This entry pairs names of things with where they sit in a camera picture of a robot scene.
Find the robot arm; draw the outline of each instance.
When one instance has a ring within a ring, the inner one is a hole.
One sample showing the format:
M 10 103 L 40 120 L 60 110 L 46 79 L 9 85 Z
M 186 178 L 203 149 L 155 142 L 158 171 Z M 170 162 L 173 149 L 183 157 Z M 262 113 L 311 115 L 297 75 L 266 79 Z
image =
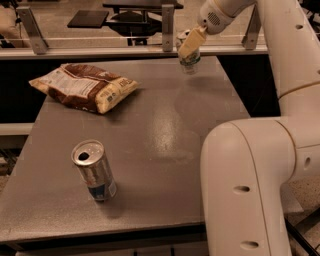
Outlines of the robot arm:
M 243 9 L 255 2 L 255 0 L 208 0 L 200 8 L 198 24 L 207 27 L 208 34 L 218 34 L 230 25 Z
M 207 0 L 198 22 L 220 33 L 256 3 L 281 117 L 237 120 L 207 136 L 201 185 L 210 255 L 291 255 L 280 187 L 319 175 L 320 44 L 296 0 Z

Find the gray table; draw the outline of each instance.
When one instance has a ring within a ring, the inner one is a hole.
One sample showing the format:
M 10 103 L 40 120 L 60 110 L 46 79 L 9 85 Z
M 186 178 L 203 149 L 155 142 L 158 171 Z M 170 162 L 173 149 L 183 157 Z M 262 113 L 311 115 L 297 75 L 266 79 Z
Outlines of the gray table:
M 202 58 L 193 76 L 175 58 L 94 64 L 141 85 L 105 115 L 46 99 L 0 198 L 2 244 L 35 249 L 44 241 L 203 226 L 203 140 L 216 125 L 248 117 L 218 60 Z M 71 161 L 86 139 L 106 148 L 118 185 L 111 201 L 92 200 Z

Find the black surface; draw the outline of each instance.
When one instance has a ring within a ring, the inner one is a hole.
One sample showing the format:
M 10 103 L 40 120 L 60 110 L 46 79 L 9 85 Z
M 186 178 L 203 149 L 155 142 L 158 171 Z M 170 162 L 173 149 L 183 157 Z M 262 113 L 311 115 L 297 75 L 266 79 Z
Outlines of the black surface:
M 67 26 L 68 28 L 101 28 L 108 14 L 108 11 L 79 10 Z
M 48 241 L 26 241 L 25 243 L 19 243 L 18 246 L 24 250 L 41 250 L 94 244 L 104 244 L 105 248 L 108 248 L 108 244 L 110 244 L 112 248 L 114 243 L 117 242 L 118 246 L 123 250 L 131 249 L 132 247 L 149 247 L 206 241 L 206 239 L 205 224 L 199 224 L 188 227 L 151 229 L 97 236 L 83 236 L 76 238 L 65 237 L 51 239 Z
M 280 116 L 268 55 L 217 57 L 251 117 Z
M 102 5 L 107 8 L 139 8 L 161 9 L 162 4 L 174 4 L 175 9 L 183 9 L 176 0 L 104 0 Z
M 106 24 L 125 37 L 149 37 L 162 32 L 161 21 L 148 17 L 144 22 L 142 15 L 131 11 L 113 16 Z

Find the soda can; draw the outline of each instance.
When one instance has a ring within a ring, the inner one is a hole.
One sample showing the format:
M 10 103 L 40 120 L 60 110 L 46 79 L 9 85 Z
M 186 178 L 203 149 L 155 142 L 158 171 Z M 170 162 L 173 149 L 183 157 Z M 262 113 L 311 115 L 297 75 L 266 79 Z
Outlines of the soda can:
M 97 201 L 115 196 L 114 181 L 104 146 L 97 140 L 85 140 L 74 147 L 71 154 L 73 163 L 87 184 L 90 194 Z
M 182 32 L 179 32 L 177 34 L 176 39 L 176 47 L 177 51 L 179 51 L 179 48 L 182 46 L 184 41 L 187 39 L 188 35 L 190 33 L 190 29 L 184 30 Z M 186 58 L 182 58 L 179 56 L 179 61 L 182 67 L 182 71 L 185 74 L 193 75 L 198 72 L 198 62 L 200 61 L 200 51 L 199 49 L 195 50 L 192 54 L 190 54 Z

